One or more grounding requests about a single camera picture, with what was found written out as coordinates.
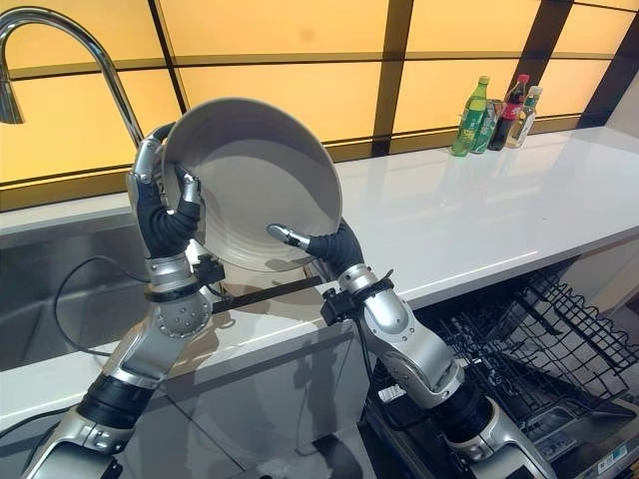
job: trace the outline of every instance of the dishwasher rack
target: dishwasher rack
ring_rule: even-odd
[[[541,269],[415,312],[531,439],[544,435],[535,429],[547,428],[548,417],[565,423],[614,408],[610,401],[628,390],[621,373],[639,360],[639,346],[560,282],[561,271]]]

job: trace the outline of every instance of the stainless steel sink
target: stainless steel sink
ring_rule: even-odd
[[[73,352],[53,319],[53,296],[64,276],[95,254],[110,256],[144,276],[143,253],[130,215],[73,223],[3,238],[0,252],[0,370]],[[92,261],[74,274],[60,297],[67,333],[85,346],[119,339],[144,316],[143,285],[115,267]]]

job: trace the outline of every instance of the cable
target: cable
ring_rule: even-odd
[[[84,347],[83,345],[78,344],[76,341],[74,341],[66,333],[66,331],[62,327],[62,324],[60,323],[60,319],[58,318],[58,301],[60,300],[60,295],[62,294],[62,290],[64,289],[64,286],[67,284],[69,279],[71,279],[71,276],[73,276],[73,274],[75,274],[75,272],[78,269],[80,269],[85,264],[88,264],[89,262],[96,261],[96,260],[105,261],[108,264],[110,264],[112,266],[115,266],[117,269],[120,270],[120,272],[122,274],[124,274],[125,276],[129,277],[130,279],[133,279],[133,280],[139,281],[139,282],[149,282],[145,278],[141,278],[141,277],[135,276],[134,274],[129,273],[117,261],[115,261],[114,259],[112,259],[112,258],[110,258],[108,256],[102,256],[102,255],[91,256],[91,257],[85,259],[84,261],[82,261],[80,264],[76,265],[73,269],[71,269],[67,273],[67,275],[64,277],[64,279],[62,279],[62,282],[60,283],[60,286],[58,286],[58,290],[56,291],[56,294],[53,297],[53,319],[54,319],[54,322],[56,324],[56,328],[58,329],[58,332],[64,338],[65,342],[67,344],[69,344],[71,347],[73,347],[74,349],[77,349],[78,351],[86,352],[87,354],[93,354],[93,355],[96,355],[96,356],[109,357],[111,354],[108,353],[108,352],[96,351],[94,349],[90,349],[88,347]]]
[[[13,426],[7,427],[4,431],[0,432],[0,440],[4,438],[7,434],[12,433],[16,429],[20,429],[25,424],[28,424],[33,421],[37,421],[38,419],[42,419],[43,417],[55,416],[56,414],[62,414],[63,412],[67,412],[73,406],[62,407],[60,409],[54,409],[53,411],[41,412],[40,414],[35,414],[33,416],[22,419],[21,421],[16,422]]]
[[[31,451],[29,451],[29,455],[27,456],[27,460],[24,461],[24,466],[22,466],[23,473],[24,471],[27,470],[27,467],[29,467],[29,464],[31,464],[31,461],[33,460],[33,456],[36,455],[36,451],[40,449],[40,446],[42,446],[42,444],[44,444],[47,441],[47,439],[49,439],[49,436],[51,436],[51,433],[53,432],[53,430],[56,427],[58,427],[58,424],[60,424],[60,422],[56,422],[55,424],[51,425],[46,431],[44,431],[42,436],[40,436],[40,440],[38,441],[38,444],[36,444],[35,447],[31,448]]]
[[[353,322],[355,323],[355,326],[357,327],[357,333],[359,334],[359,345],[361,346],[361,354],[363,355],[363,366],[364,366],[364,369],[366,370],[366,375],[368,376],[368,382],[370,383],[371,386],[374,386],[376,381],[374,379],[372,367],[370,367],[370,359],[368,358],[368,346],[366,344],[366,336],[364,335],[363,328],[361,327],[359,319],[353,319]],[[374,402],[384,422],[388,424],[390,429],[392,429],[393,431],[398,431],[398,432],[405,431],[406,429],[409,429],[413,426],[416,426],[417,424],[422,423],[428,417],[427,415],[424,415],[424,416],[418,417],[417,419],[413,419],[412,421],[409,421],[405,424],[398,425],[395,422],[395,420],[392,417],[390,417],[390,415],[388,415],[386,411],[386,407],[381,401],[381,399],[379,398],[379,396],[377,395],[376,391],[373,394],[369,394],[368,397],[370,398],[372,402]]]
[[[171,404],[173,404],[173,406],[180,412],[180,414],[182,414],[184,417],[187,418],[187,420],[189,422],[191,422],[191,424],[193,424],[204,436],[206,436],[211,442],[213,442],[222,452],[224,452],[224,454],[229,458],[229,460],[231,462],[233,462],[242,472],[246,472],[247,470],[242,466],[242,464],[240,464],[237,459],[235,459],[225,448],[222,444],[220,444],[218,441],[216,441],[216,439],[209,434],[209,432],[202,427],[200,424],[198,424],[195,419],[191,416],[191,414],[189,414],[187,411],[185,411],[182,406],[180,404],[178,404],[176,402],[175,399],[173,399],[173,397],[171,397],[169,395],[169,392],[167,391],[167,389],[165,387],[161,387],[162,391],[165,393],[167,399],[169,400],[169,402]]]

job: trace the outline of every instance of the faucet spout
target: faucet spout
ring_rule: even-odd
[[[11,33],[21,25],[30,23],[40,23],[59,28],[67,32],[73,38],[84,45],[102,70],[111,95],[118,105],[120,115],[129,131],[136,148],[142,142],[144,135],[140,129],[140,124],[131,108],[131,103],[124,91],[120,77],[116,68],[100,42],[85,30],[81,25],[61,13],[39,7],[18,7],[7,10],[0,15],[0,122],[2,123],[24,123],[18,101],[11,86],[9,69],[5,56],[7,39]]]

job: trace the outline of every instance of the glass bottle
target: glass bottle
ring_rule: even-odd
[[[501,117],[495,127],[495,134],[488,144],[488,150],[500,151],[506,143],[510,127],[517,119],[521,104],[526,94],[526,83],[528,83],[528,75],[521,74],[517,77],[517,84],[506,94],[506,106],[501,112]]]
[[[543,88],[536,86],[530,87],[530,90],[528,90],[528,96],[523,102],[517,121],[512,125],[510,133],[508,133],[506,147],[519,148],[523,144],[537,116],[535,107],[542,91]]]
[[[486,87],[489,77],[479,77],[475,88],[461,115],[457,137],[450,147],[450,152],[456,157],[465,157],[472,148],[475,135],[481,126],[481,118],[486,109]]]

